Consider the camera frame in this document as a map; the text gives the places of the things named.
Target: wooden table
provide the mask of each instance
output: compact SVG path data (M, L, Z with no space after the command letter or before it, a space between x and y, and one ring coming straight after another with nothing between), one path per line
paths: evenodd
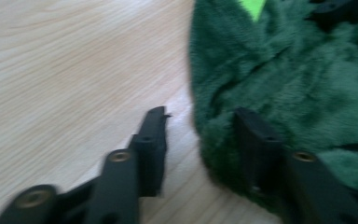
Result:
M19 191L67 191L127 145L145 112L169 113L164 192L143 223L278 223L212 184L191 120L190 0L0 1L0 210Z

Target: green fleece fabric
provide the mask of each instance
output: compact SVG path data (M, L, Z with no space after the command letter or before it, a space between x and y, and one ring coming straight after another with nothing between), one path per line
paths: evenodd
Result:
M317 153L358 189L358 23L331 33L304 20L307 0L268 0L258 21L240 0L197 0L190 37L195 125L201 156L219 183L260 205L241 177L233 110L257 111L286 150Z

